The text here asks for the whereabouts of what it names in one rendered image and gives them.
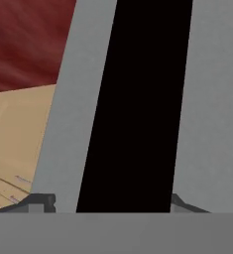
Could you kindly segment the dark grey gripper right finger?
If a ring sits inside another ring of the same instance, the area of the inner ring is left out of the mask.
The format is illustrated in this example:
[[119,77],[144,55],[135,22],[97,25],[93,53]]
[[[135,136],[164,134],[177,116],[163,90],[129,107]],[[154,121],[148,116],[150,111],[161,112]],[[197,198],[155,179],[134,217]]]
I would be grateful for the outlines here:
[[185,203],[176,193],[172,194],[172,209],[175,212],[207,213],[207,210]]

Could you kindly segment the tan wooden cupboard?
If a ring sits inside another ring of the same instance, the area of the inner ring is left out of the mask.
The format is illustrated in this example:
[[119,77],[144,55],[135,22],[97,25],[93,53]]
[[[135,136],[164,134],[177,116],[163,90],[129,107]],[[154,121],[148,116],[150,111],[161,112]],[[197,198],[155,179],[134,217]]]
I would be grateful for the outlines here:
[[55,89],[0,92],[0,208],[31,193]]

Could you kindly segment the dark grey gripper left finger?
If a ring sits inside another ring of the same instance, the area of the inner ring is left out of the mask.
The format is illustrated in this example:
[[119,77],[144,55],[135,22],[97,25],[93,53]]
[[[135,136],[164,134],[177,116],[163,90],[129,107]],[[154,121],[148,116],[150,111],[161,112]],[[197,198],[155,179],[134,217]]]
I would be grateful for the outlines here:
[[56,213],[56,195],[54,193],[32,193],[22,201],[0,208],[0,212],[15,213]]

